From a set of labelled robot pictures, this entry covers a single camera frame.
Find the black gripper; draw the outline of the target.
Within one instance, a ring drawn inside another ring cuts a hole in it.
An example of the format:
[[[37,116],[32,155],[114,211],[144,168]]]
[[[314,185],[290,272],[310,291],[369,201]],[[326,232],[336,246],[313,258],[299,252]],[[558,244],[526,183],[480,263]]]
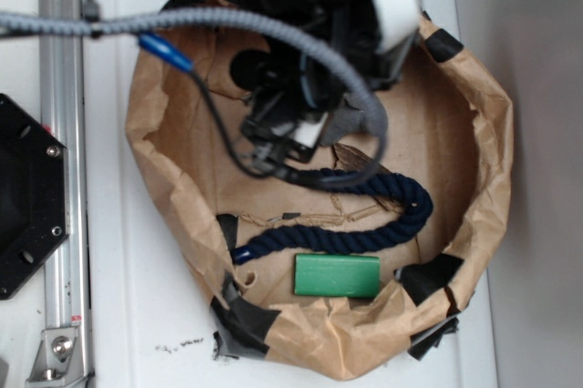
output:
[[[263,48],[251,49],[266,49],[268,46],[267,38],[273,37],[291,47],[306,50],[335,77],[339,78],[350,90],[365,90],[365,83],[356,70],[339,56],[338,53],[331,49],[328,44],[305,34],[294,26],[284,24],[265,15],[246,11],[241,8],[239,9],[241,24],[247,29],[260,33],[266,43]]]

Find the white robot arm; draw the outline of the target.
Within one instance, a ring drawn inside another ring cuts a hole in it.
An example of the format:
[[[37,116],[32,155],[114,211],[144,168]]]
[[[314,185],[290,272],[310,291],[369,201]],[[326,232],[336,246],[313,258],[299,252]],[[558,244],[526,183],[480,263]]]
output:
[[[306,163],[318,147],[365,132],[385,135],[386,112],[376,92],[400,74],[418,27],[418,0],[227,0],[294,26],[328,44],[365,83],[352,91],[306,50],[273,37],[231,61],[234,83],[250,92],[240,131],[255,168],[293,159]]]

